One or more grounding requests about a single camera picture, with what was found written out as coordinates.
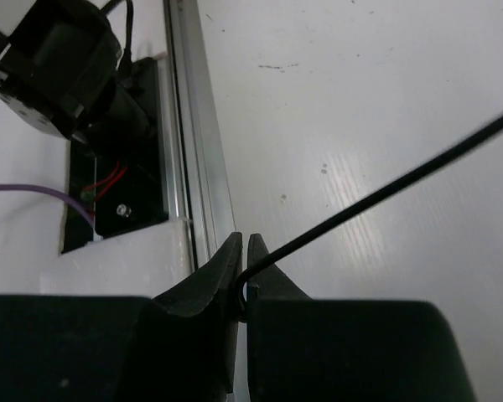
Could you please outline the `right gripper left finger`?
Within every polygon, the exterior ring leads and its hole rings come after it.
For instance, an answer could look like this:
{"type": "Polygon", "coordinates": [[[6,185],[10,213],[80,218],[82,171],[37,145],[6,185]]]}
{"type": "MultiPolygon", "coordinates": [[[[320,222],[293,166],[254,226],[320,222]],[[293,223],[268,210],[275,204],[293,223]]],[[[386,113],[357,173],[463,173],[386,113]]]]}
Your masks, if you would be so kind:
{"type": "Polygon", "coordinates": [[[154,298],[0,295],[0,401],[223,401],[242,236],[154,298]]]}

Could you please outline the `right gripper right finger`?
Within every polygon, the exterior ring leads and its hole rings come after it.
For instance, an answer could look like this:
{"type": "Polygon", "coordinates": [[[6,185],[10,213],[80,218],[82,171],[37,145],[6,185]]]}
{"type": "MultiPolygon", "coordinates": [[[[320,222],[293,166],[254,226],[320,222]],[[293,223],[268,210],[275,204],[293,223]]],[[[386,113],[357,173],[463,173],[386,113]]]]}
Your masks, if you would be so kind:
{"type": "Polygon", "coordinates": [[[247,291],[253,401],[472,401],[454,334],[426,301],[314,300],[277,266],[247,291]]]}

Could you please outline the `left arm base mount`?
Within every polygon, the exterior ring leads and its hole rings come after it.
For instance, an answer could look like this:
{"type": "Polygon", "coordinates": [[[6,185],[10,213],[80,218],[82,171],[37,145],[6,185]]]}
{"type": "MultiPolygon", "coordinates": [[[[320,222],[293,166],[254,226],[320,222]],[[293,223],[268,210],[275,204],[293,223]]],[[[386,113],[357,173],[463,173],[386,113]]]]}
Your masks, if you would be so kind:
{"type": "Polygon", "coordinates": [[[67,207],[62,254],[87,246],[97,236],[108,239],[169,220],[157,61],[134,62],[128,82],[132,98],[147,114],[147,141],[136,154],[118,158],[98,156],[78,142],[70,144],[68,194],[80,202],[95,226],[67,207]]]}

